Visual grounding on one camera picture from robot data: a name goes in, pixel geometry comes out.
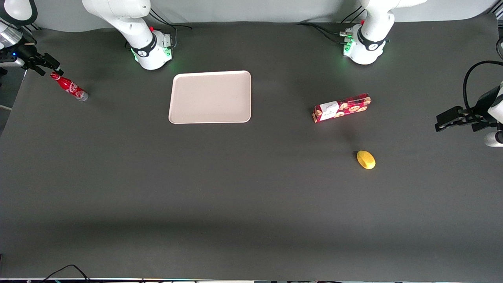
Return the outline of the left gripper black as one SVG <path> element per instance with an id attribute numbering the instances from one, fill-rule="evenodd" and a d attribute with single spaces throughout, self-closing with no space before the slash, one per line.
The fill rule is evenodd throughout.
<path id="1" fill-rule="evenodd" d="M 501 86 L 496 86 L 479 97 L 472 112 L 489 127 L 501 130 Z M 451 127 L 463 127 L 476 123 L 463 107 L 455 106 L 436 116 L 435 131 L 440 132 Z"/>

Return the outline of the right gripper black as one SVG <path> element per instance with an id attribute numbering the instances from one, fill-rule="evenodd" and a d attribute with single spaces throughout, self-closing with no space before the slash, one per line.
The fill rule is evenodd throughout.
<path id="1" fill-rule="evenodd" d="M 61 63 L 48 53 L 39 53 L 36 45 L 18 43 L 14 46 L 14 64 L 24 69 L 34 70 L 41 76 L 47 72 L 56 72 L 62 76 Z"/>

